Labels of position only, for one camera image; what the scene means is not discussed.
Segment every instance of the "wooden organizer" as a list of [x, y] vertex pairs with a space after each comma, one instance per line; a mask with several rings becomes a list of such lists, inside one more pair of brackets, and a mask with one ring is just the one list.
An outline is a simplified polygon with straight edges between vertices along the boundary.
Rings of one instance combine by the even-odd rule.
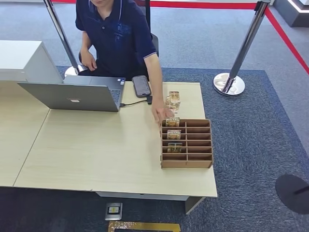
[[[180, 140], [167, 140], [167, 130], [181, 130]], [[181, 119], [179, 127], [161, 127], [162, 168], [210, 168], [213, 163], [210, 121]], [[181, 153], [167, 153], [168, 143], [182, 143]]]

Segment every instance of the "black round base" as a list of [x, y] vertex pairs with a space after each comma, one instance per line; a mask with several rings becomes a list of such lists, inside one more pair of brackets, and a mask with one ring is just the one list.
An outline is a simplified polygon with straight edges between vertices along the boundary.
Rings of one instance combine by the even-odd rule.
[[276, 191], [287, 208], [309, 214], [309, 185], [305, 181], [295, 175], [282, 175], [276, 181]]

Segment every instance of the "silver laptop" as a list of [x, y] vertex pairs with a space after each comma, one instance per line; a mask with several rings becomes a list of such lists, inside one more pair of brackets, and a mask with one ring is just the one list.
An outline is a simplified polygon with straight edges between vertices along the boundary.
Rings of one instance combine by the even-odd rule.
[[125, 78], [68, 76], [63, 84], [18, 83], [50, 109], [118, 112]]

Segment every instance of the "stanchion base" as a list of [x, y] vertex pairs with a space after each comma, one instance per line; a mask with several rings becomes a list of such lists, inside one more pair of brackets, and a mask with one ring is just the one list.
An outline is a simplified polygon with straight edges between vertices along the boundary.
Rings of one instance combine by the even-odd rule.
[[278, 197], [287, 208], [298, 214], [309, 214], [309, 191], [295, 195], [299, 189], [307, 187], [305, 181], [295, 175], [282, 175], [276, 181]]
[[213, 79], [213, 87], [215, 90], [220, 94], [231, 97], [237, 96], [244, 91], [244, 82], [239, 76], [236, 76], [235, 80], [228, 93], [222, 92], [222, 90], [224, 88], [229, 75], [229, 73], [220, 73], [215, 76]]
[[[84, 69], [83, 68], [83, 66], [81, 65], [78, 65], [78, 69], [80, 72], [84, 71]], [[68, 68], [66, 72], [65, 72], [65, 77], [68, 76], [68, 75], [71, 75], [71, 76], [77, 76], [75, 70], [73, 68], [73, 66], [71, 66], [69, 68]]]

